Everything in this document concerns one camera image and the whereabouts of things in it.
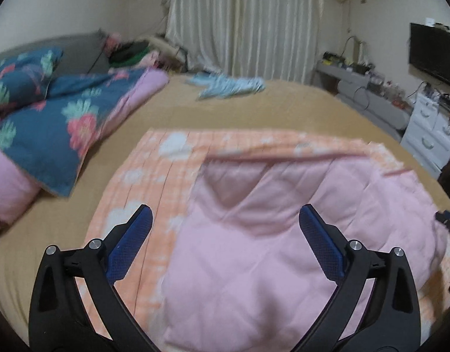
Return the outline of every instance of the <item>television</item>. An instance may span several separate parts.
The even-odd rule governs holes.
[[[450,33],[411,24],[409,63],[450,86]]]

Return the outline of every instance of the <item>green cloth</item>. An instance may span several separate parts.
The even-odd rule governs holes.
[[[136,54],[132,58],[129,58],[128,60],[123,61],[123,62],[111,62],[110,65],[111,65],[111,67],[115,67],[115,68],[135,66],[149,52],[150,52],[150,48],[146,47],[145,50],[143,50],[140,53]]]

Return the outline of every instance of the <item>gray pillow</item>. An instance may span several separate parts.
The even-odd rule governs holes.
[[[103,51],[106,37],[106,33],[98,30],[89,34],[48,38],[4,51],[0,53],[0,61],[42,47],[58,46],[63,50],[63,56],[53,73],[54,77],[90,72],[103,74],[109,70],[109,59]]]

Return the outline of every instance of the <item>light blue cloth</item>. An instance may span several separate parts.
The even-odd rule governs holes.
[[[226,75],[199,73],[187,81],[196,86],[208,86],[199,94],[199,98],[227,98],[263,91],[266,88],[262,78],[230,78]]]

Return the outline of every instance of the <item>white dresser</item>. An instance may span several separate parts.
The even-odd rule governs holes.
[[[450,160],[450,112],[418,93],[401,145],[438,179]]]

